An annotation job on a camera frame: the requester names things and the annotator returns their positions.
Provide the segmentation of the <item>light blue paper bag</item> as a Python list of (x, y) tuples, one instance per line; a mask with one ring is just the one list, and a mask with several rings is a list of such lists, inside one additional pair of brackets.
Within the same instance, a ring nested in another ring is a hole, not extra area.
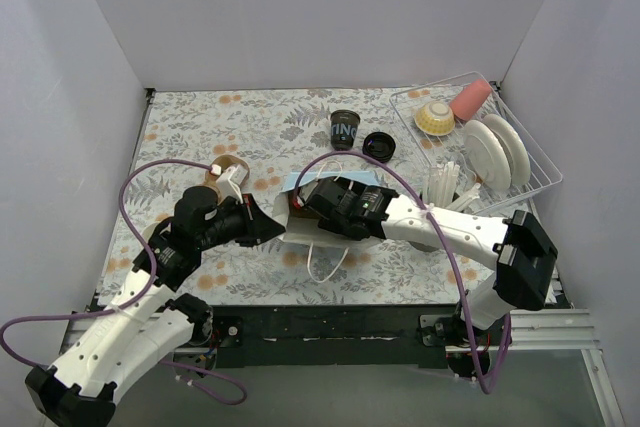
[[(330, 164), (330, 161), (325, 161), (316, 171), (305, 173), (300, 181), (300, 188), (302, 190), (310, 190), (320, 180), (345, 181), (346, 186), (352, 187), (354, 191), (365, 185), (379, 185), (371, 171), (347, 171), (344, 173), (342, 165), (337, 161), (334, 161), (334, 164), (340, 168), (339, 171), (324, 171), (327, 164)], [(307, 273), (312, 281), (323, 284), (329, 281), (344, 266), (349, 253), (377, 246), (381, 243), (381, 240), (375, 237), (354, 240), (344, 235), (323, 230), (319, 226), (320, 218), (314, 212), (296, 209), (293, 206), (292, 194), (299, 174), (299, 171), (293, 171), (285, 178), (284, 186), (274, 200), (272, 216), (286, 228), (285, 233), (279, 236), (280, 240), (284, 243), (307, 247)], [(340, 260), (333, 266), (331, 272), (323, 278), (317, 277), (312, 270), (312, 258), (318, 249), (333, 249), (342, 252)]]

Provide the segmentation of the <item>stack of black lids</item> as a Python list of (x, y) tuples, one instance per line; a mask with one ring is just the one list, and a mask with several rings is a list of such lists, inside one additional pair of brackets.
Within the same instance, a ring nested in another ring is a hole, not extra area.
[(396, 151), (396, 141), (386, 132), (368, 134), (362, 144), (362, 153), (382, 164), (388, 163)]

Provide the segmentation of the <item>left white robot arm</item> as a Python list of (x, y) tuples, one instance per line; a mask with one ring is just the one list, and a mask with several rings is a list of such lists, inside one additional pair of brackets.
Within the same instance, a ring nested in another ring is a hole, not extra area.
[(58, 426), (107, 425), (126, 391), (170, 351), (211, 339), (212, 308), (177, 293), (203, 252), (229, 242), (254, 247), (284, 231), (250, 194), (220, 201), (209, 187), (185, 190), (173, 216), (155, 225), (111, 313), (49, 367), (29, 372), (25, 384), (37, 409)]

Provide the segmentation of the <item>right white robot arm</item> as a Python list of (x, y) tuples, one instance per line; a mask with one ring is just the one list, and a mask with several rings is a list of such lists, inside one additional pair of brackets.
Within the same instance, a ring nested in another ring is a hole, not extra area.
[(452, 320), (453, 334), (464, 344), (479, 342), (513, 310), (540, 311), (546, 304), (558, 250), (530, 212), (500, 218), (423, 209), (393, 189), (331, 178), (303, 187), (300, 200), (320, 229), (349, 240), (441, 248), (491, 269), (489, 278), (462, 293)]

